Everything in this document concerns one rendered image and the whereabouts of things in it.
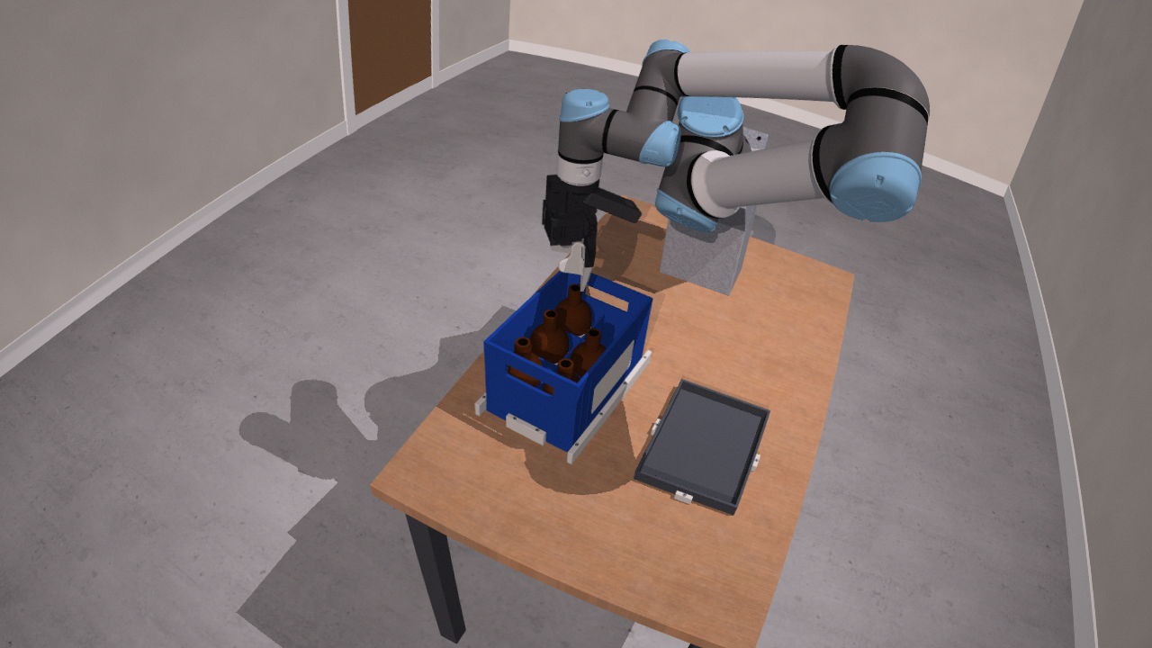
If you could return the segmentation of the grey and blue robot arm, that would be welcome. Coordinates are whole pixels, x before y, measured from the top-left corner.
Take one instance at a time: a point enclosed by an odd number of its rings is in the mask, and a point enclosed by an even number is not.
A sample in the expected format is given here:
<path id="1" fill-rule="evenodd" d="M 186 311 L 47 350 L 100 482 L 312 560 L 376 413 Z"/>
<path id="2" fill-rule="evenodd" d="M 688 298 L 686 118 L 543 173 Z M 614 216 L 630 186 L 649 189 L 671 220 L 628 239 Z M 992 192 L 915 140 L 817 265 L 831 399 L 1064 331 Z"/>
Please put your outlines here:
<path id="1" fill-rule="evenodd" d="M 752 151 L 736 97 L 833 101 L 846 118 L 814 140 Z M 919 77 L 879 48 L 690 52 L 657 40 L 626 112 L 592 89 L 564 95 L 556 174 L 594 184 L 602 153 L 665 166 L 657 211 L 699 232 L 738 208 L 823 198 L 862 221 L 895 221 L 916 203 L 927 116 Z"/>

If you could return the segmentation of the blue plastic crate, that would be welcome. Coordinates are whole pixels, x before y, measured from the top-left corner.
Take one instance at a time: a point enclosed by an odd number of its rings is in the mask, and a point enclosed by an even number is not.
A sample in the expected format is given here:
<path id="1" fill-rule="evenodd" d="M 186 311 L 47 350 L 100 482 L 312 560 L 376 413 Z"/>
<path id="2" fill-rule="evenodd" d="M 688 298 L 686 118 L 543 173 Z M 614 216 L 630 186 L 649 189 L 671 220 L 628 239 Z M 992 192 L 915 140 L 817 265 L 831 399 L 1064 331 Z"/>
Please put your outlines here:
<path id="1" fill-rule="evenodd" d="M 628 301 L 628 311 L 588 296 L 588 288 L 581 292 L 581 299 L 588 301 L 591 308 L 591 327 L 599 329 L 600 344 L 607 349 L 583 377 L 577 374 L 579 384 L 558 374 L 558 366 L 550 364 L 544 357 L 540 357 L 539 366 L 514 354 L 516 338 L 530 339 L 535 327 L 544 323 L 544 312 L 555 311 L 556 306 L 568 297 L 571 284 L 581 284 L 581 276 L 563 272 L 552 276 L 550 282 L 536 291 L 535 296 L 529 297 L 484 340 L 486 410 L 505 421 L 510 413 L 535 424 L 546 432 L 545 442 L 567 453 L 638 364 L 649 327 L 645 312 L 626 292 L 590 276 L 589 286 Z M 535 387 L 516 379 L 508 374 L 508 366 L 541 380 L 541 384 Z M 553 395 L 541 391 L 544 384 L 553 387 Z"/>

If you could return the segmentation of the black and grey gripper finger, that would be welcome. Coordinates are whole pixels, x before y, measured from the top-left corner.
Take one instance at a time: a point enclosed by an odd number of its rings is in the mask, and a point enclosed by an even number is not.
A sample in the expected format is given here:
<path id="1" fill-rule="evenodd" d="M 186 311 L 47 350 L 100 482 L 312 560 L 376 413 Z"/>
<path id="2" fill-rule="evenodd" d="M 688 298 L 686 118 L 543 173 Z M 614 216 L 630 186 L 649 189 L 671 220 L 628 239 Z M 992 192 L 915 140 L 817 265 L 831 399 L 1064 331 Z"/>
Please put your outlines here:
<path id="1" fill-rule="evenodd" d="M 579 242 L 583 243 L 583 240 L 584 240 L 584 238 L 582 238 Z M 558 251 L 558 253 L 569 253 L 570 254 L 571 253 L 571 247 L 573 246 L 563 246 L 563 247 L 561 247 L 561 246 L 551 246 L 551 250 L 552 251 Z"/>
<path id="2" fill-rule="evenodd" d="M 596 233 L 594 226 L 589 226 L 589 236 L 584 239 L 583 243 L 573 243 L 571 255 L 558 264 L 558 269 L 563 274 L 581 276 L 581 292 L 588 288 L 588 281 L 590 279 L 592 268 L 594 266 Z"/>

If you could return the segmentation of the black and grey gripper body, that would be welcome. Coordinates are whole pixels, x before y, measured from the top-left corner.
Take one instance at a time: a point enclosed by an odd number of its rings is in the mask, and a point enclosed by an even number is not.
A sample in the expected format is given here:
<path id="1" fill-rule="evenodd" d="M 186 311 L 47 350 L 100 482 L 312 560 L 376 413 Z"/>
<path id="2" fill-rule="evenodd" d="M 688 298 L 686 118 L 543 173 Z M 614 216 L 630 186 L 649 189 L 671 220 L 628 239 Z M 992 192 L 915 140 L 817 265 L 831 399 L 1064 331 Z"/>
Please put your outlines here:
<path id="1" fill-rule="evenodd" d="M 597 209 L 588 206 L 583 199 L 598 188 L 599 180 L 594 184 L 567 184 L 558 174 L 546 178 L 541 225 L 547 238 L 551 235 L 550 246 L 570 246 L 581 241 L 589 236 L 590 226 L 594 226 L 597 232 Z"/>

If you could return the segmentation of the brown glass bottle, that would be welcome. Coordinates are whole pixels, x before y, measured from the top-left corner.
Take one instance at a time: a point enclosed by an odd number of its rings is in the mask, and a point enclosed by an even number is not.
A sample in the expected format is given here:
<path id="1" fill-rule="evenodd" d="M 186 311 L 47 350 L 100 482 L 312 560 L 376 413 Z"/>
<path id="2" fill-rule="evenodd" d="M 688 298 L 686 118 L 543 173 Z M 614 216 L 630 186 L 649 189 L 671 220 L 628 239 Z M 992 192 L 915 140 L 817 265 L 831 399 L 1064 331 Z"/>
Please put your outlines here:
<path id="1" fill-rule="evenodd" d="M 573 360 L 570 357 L 561 357 L 561 360 L 558 362 L 556 374 L 562 374 L 564 378 L 571 379 L 573 382 L 579 384 L 579 376 L 573 372 Z M 553 395 L 553 387 L 551 387 L 547 384 L 544 384 L 543 391 Z"/>
<path id="2" fill-rule="evenodd" d="M 573 349 L 571 360 L 574 374 L 578 374 L 583 377 L 583 375 L 586 374 L 592 366 L 594 366 L 598 357 L 602 356 L 604 351 L 607 348 L 600 344 L 600 337 L 601 332 L 599 329 L 589 327 L 588 339 L 585 339 L 585 342 L 579 342 L 579 345 Z"/>
<path id="3" fill-rule="evenodd" d="M 529 337 L 518 337 L 516 339 L 516 344 L 514 345 L 513 353 L 516 354 L 516 356 L 526 357 L 526 360 L 535 362 L 535 364 L 537 366 L 541 366 L 540 357 L 536 356 L 535 353 L 532 353 L 532 345 Z M 514 369 L 513 366 L 508 366 L 508 374 L 511 374 L 511 376 L 515 377 L 516 379 L 521 379 L 524 383 L 530 384 L 535 387 L 541 384 L 540 380 L 530 377 L 529 374 L 518 372 L 518 370 Z"/>
<path id="4" fill-rule="evenodd" d="M 559 327 L 581 338 L 588 336 L 588 329 L 591 329 L 592 312 L 588 301 L 581 299 L 579 287 L 579 284 L 571 284 L 568 297 L 564 297 L 555 310 Z"/>
<path id="5" fill-rule="evenodd" d="M 569 337 L 564 333 L 564 329 L 558 325 L 556 310 L 544 311 L 544 323 L 535 327 L 530 341 L 535 356 L 544 357 L 550 364 L 558 366 L 561 357 L 567 356 Z"/>

